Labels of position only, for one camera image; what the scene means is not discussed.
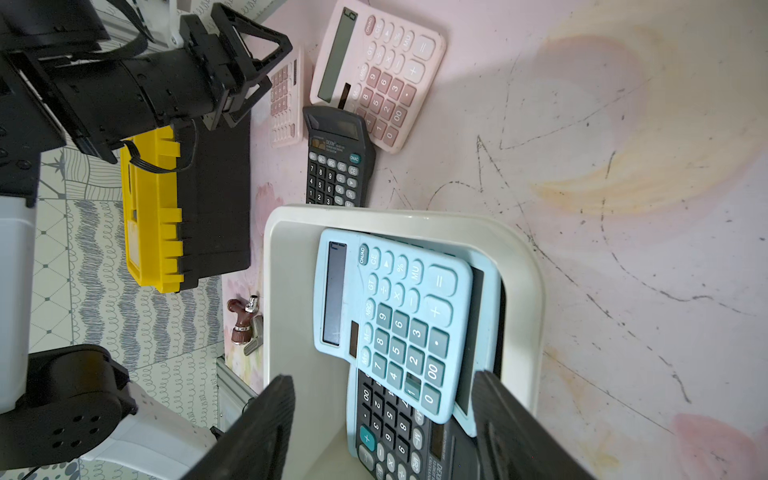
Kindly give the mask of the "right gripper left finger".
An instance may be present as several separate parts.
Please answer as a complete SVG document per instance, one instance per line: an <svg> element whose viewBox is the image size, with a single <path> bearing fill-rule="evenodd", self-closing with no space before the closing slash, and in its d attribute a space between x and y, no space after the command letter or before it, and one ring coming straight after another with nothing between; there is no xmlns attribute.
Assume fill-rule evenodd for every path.
<svg viewBox="0 0 768 480"><path fill-rule="evenodd" d="M293 378L275 377L183 479L280 479L295 406Z"/></svg>

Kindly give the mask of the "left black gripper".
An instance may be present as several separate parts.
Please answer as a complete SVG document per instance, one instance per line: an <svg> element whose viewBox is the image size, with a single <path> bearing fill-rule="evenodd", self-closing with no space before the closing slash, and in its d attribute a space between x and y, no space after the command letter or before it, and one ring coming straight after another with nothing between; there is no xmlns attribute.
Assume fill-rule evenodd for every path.
<svg viewBox="0 0 768 480"><path fill-rule="evenodd" d="M109 35L89 1L4 1L1 4L1 197L36 203L41 156L68 140L114 164L125 139L173 121L209 116L217 126L234 90L230 66L262 78L225 108L236 127L272 89L267 76L289 53L288 36L221 2L210 11L218 33L196 15L180 20L184 45L146 51L153 37L125 1L116 7L137 29L122 47L102 51ZM270 50L255 56L247 40Z"/></svg>

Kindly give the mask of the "black calculator back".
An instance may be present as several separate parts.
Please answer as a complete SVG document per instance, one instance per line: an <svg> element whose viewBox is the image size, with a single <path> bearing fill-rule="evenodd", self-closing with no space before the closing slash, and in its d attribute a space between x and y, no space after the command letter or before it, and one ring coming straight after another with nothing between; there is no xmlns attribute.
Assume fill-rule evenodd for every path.
<svg viewBox="0 0 768 480"><path fill-rule="evenodd" d="M351 368L348 447L375 479L481 479L474 438L454 419L437 424L382 384Z"/></svg>

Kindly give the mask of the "small black calculator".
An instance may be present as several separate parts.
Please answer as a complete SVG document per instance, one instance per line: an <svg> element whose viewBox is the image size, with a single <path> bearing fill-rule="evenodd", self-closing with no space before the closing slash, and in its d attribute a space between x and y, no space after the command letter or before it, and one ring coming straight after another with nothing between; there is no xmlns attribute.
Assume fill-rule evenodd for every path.
<svg viewBox="0 0 768 480"><path fill-rule="evenodd" d="M303 108L308 132L305 202L365 207L376 150L364 118L330 106Z"/></svg>

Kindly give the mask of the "small blue calculator back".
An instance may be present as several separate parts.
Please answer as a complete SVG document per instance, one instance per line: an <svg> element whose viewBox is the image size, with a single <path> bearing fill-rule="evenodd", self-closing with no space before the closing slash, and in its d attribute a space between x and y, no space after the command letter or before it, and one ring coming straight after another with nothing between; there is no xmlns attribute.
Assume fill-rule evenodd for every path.
<svg viewBox="0 0 768 480"><path fill-rule="evenodd" d="M472 284L471 267L456 256L327 228L316 260L315 348L444 424L454 411Z"/></svg>

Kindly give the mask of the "white plastic storage box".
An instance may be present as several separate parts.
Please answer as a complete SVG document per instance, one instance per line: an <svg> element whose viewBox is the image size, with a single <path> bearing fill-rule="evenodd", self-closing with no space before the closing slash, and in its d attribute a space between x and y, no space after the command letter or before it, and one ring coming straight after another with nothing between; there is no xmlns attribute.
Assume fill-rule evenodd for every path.
<svg viewBox="0 0 768 480"><path fill-rule="evenodd" d="M346 361L314 345L313 289L318 244L326 228L432 241L473 249L493 261L505 288L500 378L537 413L544 282L530 246L489 217L450 212L287 205L268 218L264 240L263 376L293 378L296 406L285 479L364 479L346 440Z"/></svg>

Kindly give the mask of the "pink calculator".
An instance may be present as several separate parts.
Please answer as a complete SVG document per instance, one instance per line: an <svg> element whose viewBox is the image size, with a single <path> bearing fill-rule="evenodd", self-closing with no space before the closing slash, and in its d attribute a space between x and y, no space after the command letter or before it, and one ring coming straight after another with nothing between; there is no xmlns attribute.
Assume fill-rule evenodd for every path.
<svg viewBox="0 0 768 480"><path fill-rule="evenodd" d="M362 1L338 1L315 66L310 102L355 113L375 146L399 153L446 51L443 35Z"/></svg>
<svg viewBox="0 0 768 480"><path fill-rule="evenodd" d="M270 75L269 140L273 148L291 146L304 138L304 65L304 52L298 48L288 54Z"/></svg>

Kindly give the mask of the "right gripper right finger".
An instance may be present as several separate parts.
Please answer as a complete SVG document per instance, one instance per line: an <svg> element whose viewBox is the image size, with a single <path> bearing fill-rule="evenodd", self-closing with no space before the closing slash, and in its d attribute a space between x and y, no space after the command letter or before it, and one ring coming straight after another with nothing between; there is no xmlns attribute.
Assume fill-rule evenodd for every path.
<svg viewBox="0 0 768 480"><path fill-rule="evenodd" d="M493 373L474 373L472 406L484 479L592 477Z"/></svg>

